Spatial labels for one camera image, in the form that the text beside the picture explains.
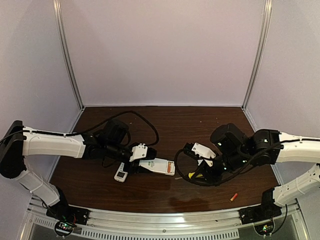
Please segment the small white remote control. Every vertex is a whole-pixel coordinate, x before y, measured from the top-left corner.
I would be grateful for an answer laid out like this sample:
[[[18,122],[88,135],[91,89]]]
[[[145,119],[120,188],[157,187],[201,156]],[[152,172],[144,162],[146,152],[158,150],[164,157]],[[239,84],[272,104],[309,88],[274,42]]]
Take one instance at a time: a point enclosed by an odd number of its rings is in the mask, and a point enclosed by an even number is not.
[[[114,180],[117,182],[124,183],[127,179],[128,172],[124,171],[124,167],[125,164],[122,162],[114,175]]]

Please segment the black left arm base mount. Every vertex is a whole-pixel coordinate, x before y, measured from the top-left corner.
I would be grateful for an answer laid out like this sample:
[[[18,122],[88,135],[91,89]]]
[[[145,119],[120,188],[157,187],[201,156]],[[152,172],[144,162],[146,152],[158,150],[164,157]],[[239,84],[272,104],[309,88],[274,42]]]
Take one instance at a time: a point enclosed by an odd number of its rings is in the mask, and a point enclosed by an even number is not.
[[[62,202],[49,206],[46,210],[46,215],[48,217],[74,225],[86,225],[89,214],[90,211],[86,208],[70,206]]]

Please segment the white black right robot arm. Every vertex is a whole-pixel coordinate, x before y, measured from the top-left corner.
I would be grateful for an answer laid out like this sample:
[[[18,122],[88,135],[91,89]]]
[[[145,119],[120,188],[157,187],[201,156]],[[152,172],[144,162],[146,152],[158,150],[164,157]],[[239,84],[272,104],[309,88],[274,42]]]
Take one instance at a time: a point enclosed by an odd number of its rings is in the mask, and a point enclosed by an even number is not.
[[[313,166],[292,181],[265,191],[263,205],[283,207],[320,185],[319,138],[272,129],[261,129],[247,136],[235,124],[228,123],[213,131],[210,142],[219,153],[198,142],[191,145],[191,155],[198,161],[198,168],[188,178],[199,185],[218,186],[225,173],[238,175],[248,165],[260,167],[285,162],[306,162]]]

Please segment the large white remote control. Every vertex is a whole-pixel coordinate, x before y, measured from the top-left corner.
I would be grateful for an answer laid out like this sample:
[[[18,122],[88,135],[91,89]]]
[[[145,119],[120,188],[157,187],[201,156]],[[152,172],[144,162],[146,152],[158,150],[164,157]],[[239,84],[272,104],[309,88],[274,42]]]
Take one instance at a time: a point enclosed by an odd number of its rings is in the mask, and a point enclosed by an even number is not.
[[[174,165],[174,173],[168,173],[168,162],[173,162],[175,164],[175,162],[171,160],[156,158],[154,161],[148,162],[148,164],[143,163],[143,164],[139,164],[139,166],[144,167],[152,171],[153,173],[174,176],[175,165]]]

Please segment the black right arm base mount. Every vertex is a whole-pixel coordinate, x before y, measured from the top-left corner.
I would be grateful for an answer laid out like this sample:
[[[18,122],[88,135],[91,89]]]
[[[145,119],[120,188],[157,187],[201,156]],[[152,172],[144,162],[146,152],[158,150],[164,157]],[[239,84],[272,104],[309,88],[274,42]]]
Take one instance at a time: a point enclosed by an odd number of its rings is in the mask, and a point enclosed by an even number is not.
[[[241,208],[238,212],[241,223],[245,225],[278,217],[282,214],[282,208],[273,201],[265,201],[256,206]]]

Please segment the yellow handled screwdriver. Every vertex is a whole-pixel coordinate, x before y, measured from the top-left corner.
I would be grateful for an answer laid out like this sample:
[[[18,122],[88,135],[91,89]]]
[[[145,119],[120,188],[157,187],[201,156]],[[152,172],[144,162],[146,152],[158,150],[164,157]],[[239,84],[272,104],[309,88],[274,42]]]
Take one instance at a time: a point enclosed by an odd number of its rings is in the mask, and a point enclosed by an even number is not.
[[[188,174],[188,178],[189,178],[189,179],[192,179],[194,174],[195,174],[194,172],[190,172],[190,173]],[[196,175],[194,178],[195,178],[195,179],[202,179],[203,177],[204,177],[204,176],[200,173],[200,174]],[[175,177],[174,179],[175,179],[175,180],[181,180],[182,177],[181,177],[181,176],[180,176],[180,177]]]

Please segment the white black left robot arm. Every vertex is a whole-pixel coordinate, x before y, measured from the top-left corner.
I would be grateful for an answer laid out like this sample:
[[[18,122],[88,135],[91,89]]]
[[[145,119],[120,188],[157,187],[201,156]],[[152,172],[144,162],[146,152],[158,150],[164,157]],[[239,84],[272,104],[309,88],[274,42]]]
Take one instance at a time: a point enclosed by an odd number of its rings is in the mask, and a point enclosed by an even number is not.
[[[36,130],[23,126],[20,120],[14,121],[0,141],[0,174],[16,180],[47,206],[53,207],[63,204],[62,194],[57,187],[27,166],[25,157],[33,155],[85,160],[107,157],[131,164],[140,160],[153,160],[157,151],[145,143],[127,147],[108,137]]]

